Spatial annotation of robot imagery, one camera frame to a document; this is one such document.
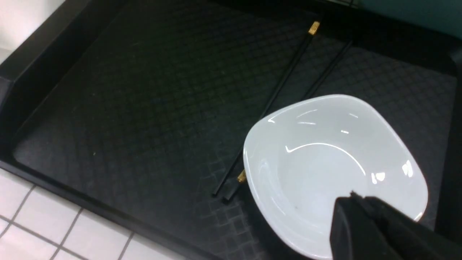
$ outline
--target grout line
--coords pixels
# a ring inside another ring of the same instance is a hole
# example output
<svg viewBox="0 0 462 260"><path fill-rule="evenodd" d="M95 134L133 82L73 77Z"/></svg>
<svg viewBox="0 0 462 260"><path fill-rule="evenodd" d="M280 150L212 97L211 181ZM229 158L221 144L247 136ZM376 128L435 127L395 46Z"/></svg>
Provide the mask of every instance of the grout line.
<svg viewBox="0 0 462 260"><path fill-rule="evenodd" d="M67 230L66 234L64 235L64 238L62 239L62 241L61 241L61 243L59 244L58 248L56 249L55 253L51 256L50 260L55 259L55 257L57 256L59 250L63 247L64 242L66 242L67 237L68 237L69 234L71 233L72 228L74 227L75 223L77 222L77 219L79 218L80 214L82 214L83 211L84 211L84 209L83 209L83 208L80 208L80 210L77 212L77 214L75 215L74 220L73 220L72 223L71 223L71 226L70 226L69 229Z"/></svg>
<svg viewBox="0 0 462 260"><path fill-rule="evenodd" d="M88 258L85 258L85 257L79 255L78 253L75 253L75 252L73 252L73 251L71 251L71 250L69 250L67 248L61 248L61 251L64 251L64 252L66 252L66 253L68 253L68 254L70 254L70 255L72 255L72 256L80 259L80 260L88 260Z"/></svg>
<svg viewBox="0 0 462 260"><path fill-rule="evenodd" d="M24 206L24 203L26 203L26 200L27 198L30 196L30 194L32 193L32 191L35 189L35 187L37 187L36 185L33 185L30 190L27 192L26 196L24 196L24 199L23 201L21 202L21 204L19 204L19 207L18 209L16 210L16 212L14 213L13 217L11 218L10 221L8 221L8 225L6 226L5 230L0 234L0 239L3 237L4 234L6 234L6 232L8 231L8 229L10 229L11 225L13 224L13 221L16 219L16 217L18 216L19 212L21 211L21 209L23 208Z"/></svg>
<svg viewBox="0 0 462 260"><path fill-rule="evenodd" d="M39 233L37 233L37 232L35 232L35 231L32 231L32 230L28 229L27 227L25 227L25 226L23 226L23 225L21 225L21 224L18 224L18 223L16 223L16 222L12 222L11 225L13 225L13 226L15 226L15 227L17 227L17 228L20 228L20 229L22 229L23 231L26 231L26 232L30 233L31 235L34 235L34 236L36 236L36 237L42 239L43 241L47 242L48 244L51 244L52 246L55 246L55 247L59 247L59 246L60 246L58 243L51 241L50 239L44 237L43 235L41 235L41 234L39 234ZM68 252L68 253L70 253L70 254L72 254L72 255L74 255L74 256L77 257L77 258L80 258L80 259L83 259L83 260L86 260L86 259L87 259L87 258L85 258L85 257L83 257L83 256L81 256L81 255L79 255L79 254L77 254L77 253L75 253L75 252L70 251L70 250L67 249L67 248L62 248L62 250L63 250L63 251L66 251L66 252Z"/></svg>
<svg viewBox="0 0 462 260"><path fill-rule="evenodd" d="M117 258L117 260L121 260L121 259L122 259L123 255L125 254L125 251L126 251L127 248L128 248L128 245L129 245L130 242L132 241L134 235L135 235L135 232L132 232L132 233L130 234L130 237L128 238L127 243L125 243L125 246L123 246L122 252L120 253L119 258Z"/></svg>

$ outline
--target ceramic bowl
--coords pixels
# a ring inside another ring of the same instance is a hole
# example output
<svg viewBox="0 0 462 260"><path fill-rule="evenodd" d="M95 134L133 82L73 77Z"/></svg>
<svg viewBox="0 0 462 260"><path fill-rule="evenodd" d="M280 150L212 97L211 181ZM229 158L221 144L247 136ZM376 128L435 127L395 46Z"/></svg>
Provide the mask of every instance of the ceramic bowl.
<svg viewBox="0 0 462 260"><path fill-rule="evenodd" d="M250 190L275 233L314 259L332 259L337 197L376 196L414 220L428 190L411 153L385 119L351 96L329 95L256 123L243 151Z"/></svg>

